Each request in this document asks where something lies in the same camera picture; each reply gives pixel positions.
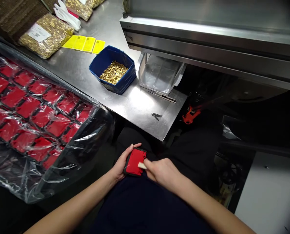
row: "blue plastic bin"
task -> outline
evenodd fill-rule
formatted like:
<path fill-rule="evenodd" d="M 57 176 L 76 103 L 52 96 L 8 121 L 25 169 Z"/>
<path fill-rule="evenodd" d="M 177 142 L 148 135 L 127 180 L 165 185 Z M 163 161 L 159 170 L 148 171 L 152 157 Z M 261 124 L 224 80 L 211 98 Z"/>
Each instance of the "blue plastic bin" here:
<path fill-rule="evenodd" d="M 128 68 L 128 71 L 123 77 L 113 85 L 108 83 L 99 77 L 106 70 L 113 61 L 123 64 Z M 89 67 L 91 73 L 106 87 L 106 89 L 117 93 L 123 94 L 127 87 L 132 83 L 136 77 L 134 61 L 127 56 L 122 50 L 119 50 L 113 46 L 107 46 L 93 59 Z"/>

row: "white label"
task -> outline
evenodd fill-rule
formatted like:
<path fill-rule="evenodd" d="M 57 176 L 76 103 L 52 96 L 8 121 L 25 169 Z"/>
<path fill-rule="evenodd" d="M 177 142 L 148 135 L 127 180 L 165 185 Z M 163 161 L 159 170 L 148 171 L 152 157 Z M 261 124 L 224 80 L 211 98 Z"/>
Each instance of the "white label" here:
<path fill-rule="evenodd" d="M 36 23 L 29 29 L 28 35 L 35 39 L 37 42 L 42 42 L 51 36 L 48 31 Z"/>

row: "finger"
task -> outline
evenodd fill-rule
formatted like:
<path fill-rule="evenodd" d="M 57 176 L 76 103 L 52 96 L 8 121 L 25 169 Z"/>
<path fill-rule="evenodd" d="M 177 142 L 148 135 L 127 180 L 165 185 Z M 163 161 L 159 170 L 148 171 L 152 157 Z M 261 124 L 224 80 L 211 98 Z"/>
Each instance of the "finger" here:
<path fill-rule="evenodd" d="M 155 176 L 150 172 L 150 171 L 147 171 L 146 170 L 146 173 L 147 173 L 147 177 L 151 180 L 153 180 L 154 182 L 157 182 Z"/>
<path fill-rule="evenodd" d="M 128 157 L 128 155 L 132 152 L 133 149 L 134 149 L 133 144 L 131 144 L 128 148 L 126 148 L 125 151 L 123 151 L 120 158 L 126 159 Z"/>
<path fill-rule="evenodd" d="M 140 147 L 141 145 L 142 145 L 141 143 L 137 143 L 137 144 L 134 145 L 134 147 L 137 148 L 137 147 Z"/>
<path fill-rule="evenodd" d="M 145 166 L 147 167 L 148 170 L 153 171 L 153 165 L 152 165 L 152 162 L 149 161 L 149 159 L 145 158 L 144 164 L 145 164 Z"/>

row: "hand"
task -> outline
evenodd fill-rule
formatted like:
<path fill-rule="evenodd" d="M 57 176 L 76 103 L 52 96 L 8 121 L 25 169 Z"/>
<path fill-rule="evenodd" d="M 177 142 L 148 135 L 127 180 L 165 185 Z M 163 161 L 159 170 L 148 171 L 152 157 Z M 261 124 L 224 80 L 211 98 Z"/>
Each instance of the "hand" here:
<path fill-rule="evenodd" d="M 148 178 L 173 193 L 178 192 L 185 176 L 179 172 L 170 159 L 164 158 L 154 162 L 145 159 L 144 164 L 147 167 Z"/>
<path fill-rule="evenodd" d="M 118 158 L 116 164 L 109 171 L 109 173 L 113 175 L 115 180 L 120 181 L 125 177 L 125 174 L 123 174 L 123 170 L 125 167 L 126 159 L 128 158 L 128 155 L 132 152 L 134 147 L 140 147 L 141 145 L 141 143 L 137 143 L 135 145 L 131 144 Z"/>

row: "yellow label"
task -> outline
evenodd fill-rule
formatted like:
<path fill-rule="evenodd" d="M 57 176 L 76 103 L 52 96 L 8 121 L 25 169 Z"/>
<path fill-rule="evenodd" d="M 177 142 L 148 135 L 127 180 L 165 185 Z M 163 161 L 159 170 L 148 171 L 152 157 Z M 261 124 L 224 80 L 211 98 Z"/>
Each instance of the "yellow label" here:
<path fill-rule="evenodd" d="M 78 38 L 78 36 L 72 35 L 71 38 L 69 38 L 69 40 L 66 41 L 66 43 L 62 47 L 68 48 L 68 49 L 73 49 L 73 45 L 76 42 L 77 38 Z"/>
<path fill-rule="evenodd" d="M 98 54 L 99 52 L 101 52 L 103 50 L 104 46 L 105 46 L 104 41 L 96 40 L 95 46 L 93 49 L 93 54 Z"/>
<path fill-rule="evenodd" d="M 77 40 L 74 43 L 73 48 L 76 49 L 76 50 L 83 50 L 85 41 L 86 41 L 86 37 L 85 36 L 77 36 Z"/>
<path fill-rule="evenodd" d="M 91 53 L 94 47 L 95 40 L 96 39 L 94 37 L 87 37 L 83 47 L 83 51 Z"/>

